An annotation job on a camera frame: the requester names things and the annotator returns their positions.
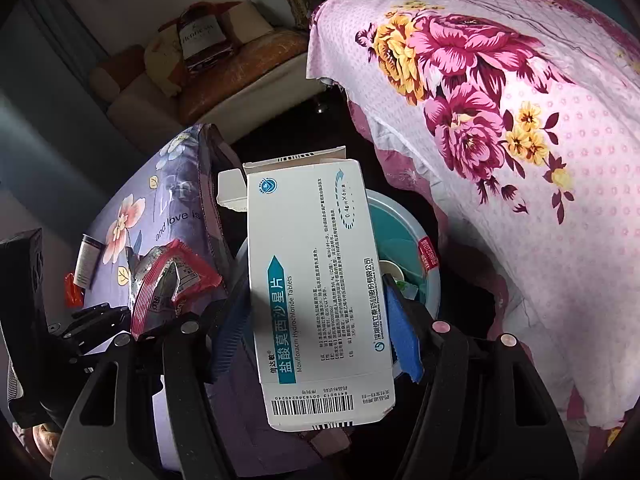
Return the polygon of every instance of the blue gripper pad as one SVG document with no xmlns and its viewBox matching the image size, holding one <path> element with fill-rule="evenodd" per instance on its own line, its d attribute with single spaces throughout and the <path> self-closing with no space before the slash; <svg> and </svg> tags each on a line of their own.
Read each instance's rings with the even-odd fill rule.
<svg viewBox="0 0 640 480">
<path fill-rule="evenodd" d="M 403 372 L 409 374 L 414 383 L 419 383 L 424 375 L 420 358 L 420 341 L 402 309 L 401 298 L 385 283 L 386 317 L 389 335 Z"/>
</svg>

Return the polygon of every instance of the metal screw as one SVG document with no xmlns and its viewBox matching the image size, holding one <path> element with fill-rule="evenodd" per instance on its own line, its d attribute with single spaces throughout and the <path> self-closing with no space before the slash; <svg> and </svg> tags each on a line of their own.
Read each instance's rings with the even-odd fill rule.
<svg viewBox="0 0 640 480">
<path fill-rule="evenodd" d="M 182 324 L 180 331 L 183 334 L 193 334 L 194 332 L 197 332 L 199 328 L 200 326 L 197 321 L 187 321 Z"/>
<path fill-rule="evenodd" d="M 435 321 L 433 325 L 431 325 L 431 327 L 433 328 L 434 332 L 437 332 L 439 334 L 446 334 L 449 330 L 451 330 L 449 323 L 447 323 L 446 321 Z"/>
<path fill-rule="evenodd" d="M 500 336 L 500 341 L 505 346 L 516 346 L 518 343 L 518 340 L 515 338 L 515 336 L 511 334 L 502 334 Z"/>
<path fill-rule="evenodd" d="M 126 346 L 131 341 L 131 336 L 129 334 L 118 334 L 115 338 L 113 338 L 113 342 L 116 346 Z"/>
</svg>

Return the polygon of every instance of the curtain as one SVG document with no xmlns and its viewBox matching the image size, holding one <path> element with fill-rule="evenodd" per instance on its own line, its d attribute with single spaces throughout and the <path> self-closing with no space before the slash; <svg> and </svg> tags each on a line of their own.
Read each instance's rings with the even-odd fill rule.
<svg viewBox="0 0 640 480">
<path fill-rule="evenodd" d="M 0 182 L 72 245 L 144 163 L 86 90 L 105 55 L 65 0 L 20 0 L 0 28 Z"/>
</svg>

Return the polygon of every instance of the white small box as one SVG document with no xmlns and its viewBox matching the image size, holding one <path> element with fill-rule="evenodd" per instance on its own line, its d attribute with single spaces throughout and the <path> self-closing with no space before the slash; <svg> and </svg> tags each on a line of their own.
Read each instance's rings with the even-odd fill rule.
<svg viewBox="0 0 640 480">
<path fill-rule="evenodd" d="M 344 147 L 220 173 L 248 211 L 255 351 L 269 424 L 380 420 L 395 403 L 382 275 L 360 165 Z"/>
</svg>

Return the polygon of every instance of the pink floral fabric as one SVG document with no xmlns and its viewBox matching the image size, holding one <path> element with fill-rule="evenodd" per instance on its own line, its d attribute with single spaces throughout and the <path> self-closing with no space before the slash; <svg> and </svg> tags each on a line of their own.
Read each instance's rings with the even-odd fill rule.
<svg viewBox="0 0 640 480">
<path fill-rule="evenodd" d="M 327 0 L 307 76 L 488 255 L 492 333 L 517 332 L 560 409 L 575 384 L 615 425 L 640 395 L 638 42 L 580 0 Z"/>
</svg>

